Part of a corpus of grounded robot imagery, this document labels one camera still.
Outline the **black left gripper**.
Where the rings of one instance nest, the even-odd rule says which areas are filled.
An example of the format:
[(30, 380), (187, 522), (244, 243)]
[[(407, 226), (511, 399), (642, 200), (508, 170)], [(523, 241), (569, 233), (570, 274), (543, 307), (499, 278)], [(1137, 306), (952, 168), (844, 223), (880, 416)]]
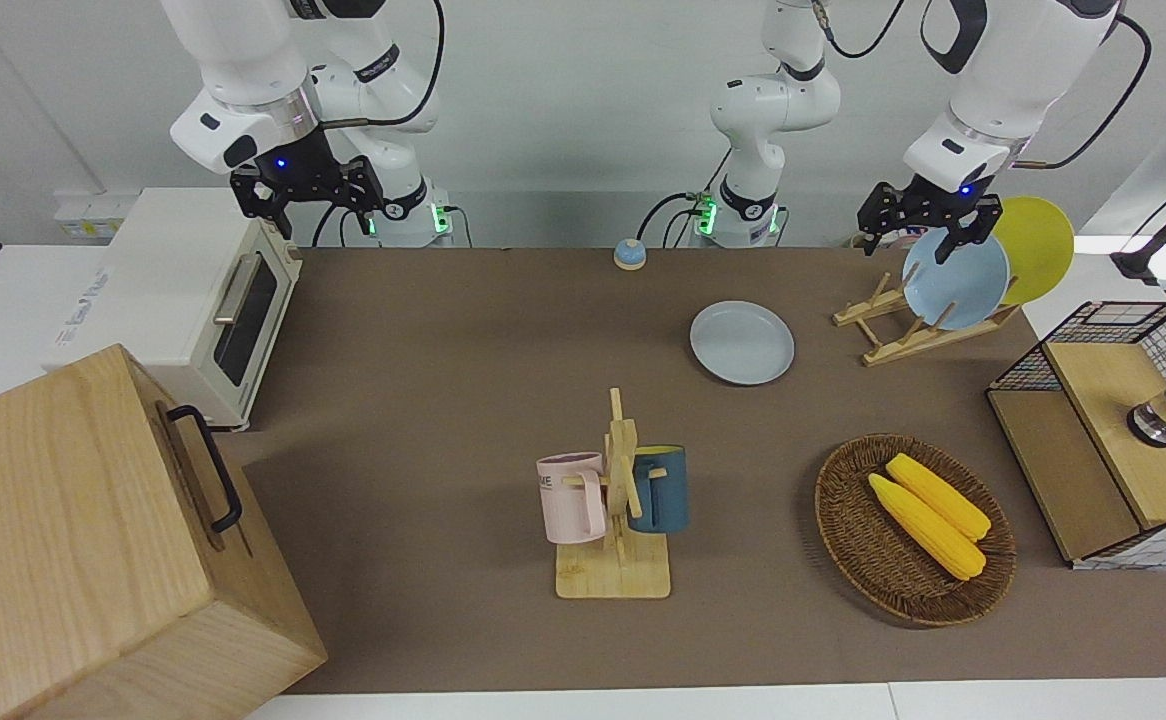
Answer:
[(902, 190), (886, 181), (876, 183), (857, 211), (859, 233), (865, 237), (863, 254), (874, 256), (886, 235), (902, 231), (907, 225), (943, 225), (947, 236), (939, 242), (936, 264), (944, 265), (953, 252), (981, 245), (993, 232), (1003, 207), (998, 193), (986, 193), (989, 186), (986, 176), (962, 184), (957, 191), (944, 191), (920, 174)]

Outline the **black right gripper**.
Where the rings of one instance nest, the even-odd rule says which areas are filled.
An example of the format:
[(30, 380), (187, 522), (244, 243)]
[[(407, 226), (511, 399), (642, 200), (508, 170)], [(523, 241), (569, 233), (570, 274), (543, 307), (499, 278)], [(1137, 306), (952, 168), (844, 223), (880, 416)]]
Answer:
[(237, 167), (230, 187), (246, 218), (272, 224), (292, 240), (290, 202), (331, 202), (353, 211), (356, 222), (368, 224), (385, 208), (385, 193), (368, 158), (340, 165), (322, 130), (255, 156), (255, 167)]

